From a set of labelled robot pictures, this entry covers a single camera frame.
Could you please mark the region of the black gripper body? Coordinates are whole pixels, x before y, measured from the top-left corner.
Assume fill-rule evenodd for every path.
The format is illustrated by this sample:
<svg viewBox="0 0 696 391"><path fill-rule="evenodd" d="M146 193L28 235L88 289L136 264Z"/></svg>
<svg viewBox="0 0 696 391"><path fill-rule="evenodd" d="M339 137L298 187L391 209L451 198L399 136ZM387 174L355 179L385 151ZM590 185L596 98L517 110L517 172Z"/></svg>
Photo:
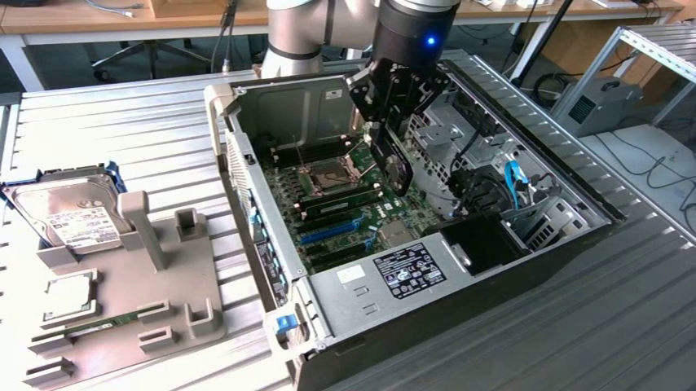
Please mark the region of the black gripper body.
<svg viewBox="0 0 696 391"><path fill-rule="evenodd" d="M455 13L455 1L379 3L370 60L379 103L401 104L430 89Z"/></svg>

